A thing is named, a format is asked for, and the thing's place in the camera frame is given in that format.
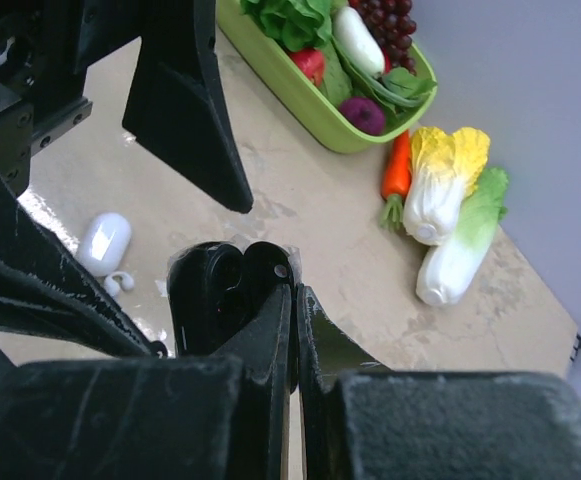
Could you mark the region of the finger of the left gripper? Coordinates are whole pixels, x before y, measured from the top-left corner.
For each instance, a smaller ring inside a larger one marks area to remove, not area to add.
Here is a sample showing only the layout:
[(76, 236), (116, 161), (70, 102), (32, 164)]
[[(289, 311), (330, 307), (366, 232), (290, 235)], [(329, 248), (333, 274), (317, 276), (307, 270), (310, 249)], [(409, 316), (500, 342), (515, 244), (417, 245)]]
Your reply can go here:
[(254, 199), (234, 140), (215, 53), (213, 1), (151, 1), (122, 126), (225, 208)]
[(74, 342), (113, 357), (165, 357), (0, 175), (0, 331)]

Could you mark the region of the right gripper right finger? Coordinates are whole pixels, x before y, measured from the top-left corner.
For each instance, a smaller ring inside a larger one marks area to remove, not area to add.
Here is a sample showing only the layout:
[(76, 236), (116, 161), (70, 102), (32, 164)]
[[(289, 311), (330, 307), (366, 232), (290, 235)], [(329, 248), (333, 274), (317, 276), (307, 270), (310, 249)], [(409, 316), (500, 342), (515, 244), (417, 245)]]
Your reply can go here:
[(581, 479), (581, 401), (521, 371), (396, 371), (296, 297), (308, 479)]

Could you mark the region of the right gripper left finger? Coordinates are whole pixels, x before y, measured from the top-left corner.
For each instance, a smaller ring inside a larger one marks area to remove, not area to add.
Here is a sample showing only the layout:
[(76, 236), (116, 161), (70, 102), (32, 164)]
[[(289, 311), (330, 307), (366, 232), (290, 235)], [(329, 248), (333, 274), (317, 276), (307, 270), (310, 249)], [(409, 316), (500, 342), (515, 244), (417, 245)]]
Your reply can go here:
[(216, 353), (29, 363), (0, 383), (0, 479), (283, 479), (292, 299)]

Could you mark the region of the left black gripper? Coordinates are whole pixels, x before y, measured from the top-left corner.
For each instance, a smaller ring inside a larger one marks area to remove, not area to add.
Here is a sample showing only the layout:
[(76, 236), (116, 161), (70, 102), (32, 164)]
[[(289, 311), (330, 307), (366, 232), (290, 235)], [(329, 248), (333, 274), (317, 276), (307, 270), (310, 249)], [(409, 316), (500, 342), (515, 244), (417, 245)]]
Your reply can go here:
[(32, 157), (88, 118), (90, 65), (138, 37), (140, 1), (0, 1), (0, 174), (15, 194)]

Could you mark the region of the black earbud charging case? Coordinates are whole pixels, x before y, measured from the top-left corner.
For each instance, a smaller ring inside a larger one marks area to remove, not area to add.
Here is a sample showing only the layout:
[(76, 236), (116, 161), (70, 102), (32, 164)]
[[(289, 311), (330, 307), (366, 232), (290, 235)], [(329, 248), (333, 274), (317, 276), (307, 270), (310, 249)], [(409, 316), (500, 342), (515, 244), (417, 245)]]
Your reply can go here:
[(171, 258), (166, 290), (178, 357), (210, 355), (246, 327), (280, 284), (297, 283), (288, 247), (207, 241)]

